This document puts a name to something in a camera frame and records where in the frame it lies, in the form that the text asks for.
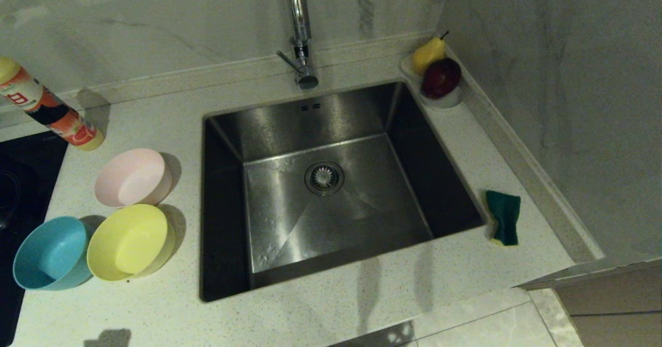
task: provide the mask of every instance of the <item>speckled quartz countertop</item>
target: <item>speckled quartz countertop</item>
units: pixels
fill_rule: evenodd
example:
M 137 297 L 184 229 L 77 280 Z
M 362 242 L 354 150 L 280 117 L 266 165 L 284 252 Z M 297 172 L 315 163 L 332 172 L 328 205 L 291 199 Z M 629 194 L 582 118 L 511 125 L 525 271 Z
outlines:
M 399 70 L 403 57 L 322 67 L 321 86 L 306 95 L 404 79 Z M 99 340 L 104 330 L 115 330 L 101 338 L 130 334 L 131 346 L 323 346 L 574 264 L 471 111 L 461 104 L 425 111 L 477 200 L 485 189 L 522 197 L 519 246 L 491 243 L 488 224 L 216 302 L 201 302 L 203 116 L 301 99 L 304 94 L 292 78 L 277 74 L 90 110 L 90 114 L 108 114 L 106 142 L 94 152 L 67 151 L 48 217 L 113 213 L 93 196 L 97 173 L 115 154 L 149 147 L 172 154 L 180 163 L 180 179 L 163 204 L 179 220 L 176 225 L 185 227 L 179 229 L 185 231 L 184 239 L 172 259 L 144 279 L 108 283 L 93 278 L 73 290 L 26 292 L 13 345 L 83 345 L 85 340 Z M 463 95 L 471 92 L 465 90 Z M 0 130 L 0 141 L 40 131 L 35 123 L 12 126 Z

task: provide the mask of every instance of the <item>marble wall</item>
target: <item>marble wall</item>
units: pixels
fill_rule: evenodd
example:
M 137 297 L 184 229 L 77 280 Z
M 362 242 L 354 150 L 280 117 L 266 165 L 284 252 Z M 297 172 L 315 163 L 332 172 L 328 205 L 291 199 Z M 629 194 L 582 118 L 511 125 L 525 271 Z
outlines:
M 446 0 L 438 31 L 607 258 L 659 258 L 662 0 Z
M 313 48 L 432 32 L 444 0 L 308 0 Z M 286 0 L 0 0 L 0 55 L 61 93 L 274 55 Z

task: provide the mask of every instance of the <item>plastic bowl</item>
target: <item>plastic bowl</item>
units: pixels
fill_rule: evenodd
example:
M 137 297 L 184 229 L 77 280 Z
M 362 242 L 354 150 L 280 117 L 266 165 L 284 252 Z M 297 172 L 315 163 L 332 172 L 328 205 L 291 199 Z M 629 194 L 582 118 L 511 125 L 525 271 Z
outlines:
M 141 148 L 111 159 L 97 177 L 94 194 L 100 203 L 110 207 L 156 205 L 168 195 L 171 186 L 172 173 L 163 156 Z
M 14 279 L 27 290 L 64 290 L 89 279 L 85 251 L 92 228 L 74 217 L 59 217 L 37 227 L 14 259 Z
M 161 268 L 175 248 L 175 231 L 161 210 L 133 205 L 110 215 L 89 241 L 87 263 L 106 281 L 143 277 Z

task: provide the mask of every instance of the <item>green sponge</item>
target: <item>green sponge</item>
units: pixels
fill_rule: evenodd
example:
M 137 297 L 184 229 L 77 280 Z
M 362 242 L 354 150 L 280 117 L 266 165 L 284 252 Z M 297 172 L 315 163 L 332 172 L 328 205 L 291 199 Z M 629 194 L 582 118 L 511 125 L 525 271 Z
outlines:
M 517 245 L 517 218 L 520 217 L 520 203 L 522 199 L 495 191 L 485 192 L 487 206 L 499 223 L 494 233 L 494 239 L 498 239 L 504 246 Z

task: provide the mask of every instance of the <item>kitchen sink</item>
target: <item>kitchen sink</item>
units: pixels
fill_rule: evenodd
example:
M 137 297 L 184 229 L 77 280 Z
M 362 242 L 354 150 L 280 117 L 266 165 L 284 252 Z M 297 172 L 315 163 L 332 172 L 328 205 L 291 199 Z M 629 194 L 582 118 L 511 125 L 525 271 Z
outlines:
M 400 82 L 208 116 L 201 298 L 482 225 Z

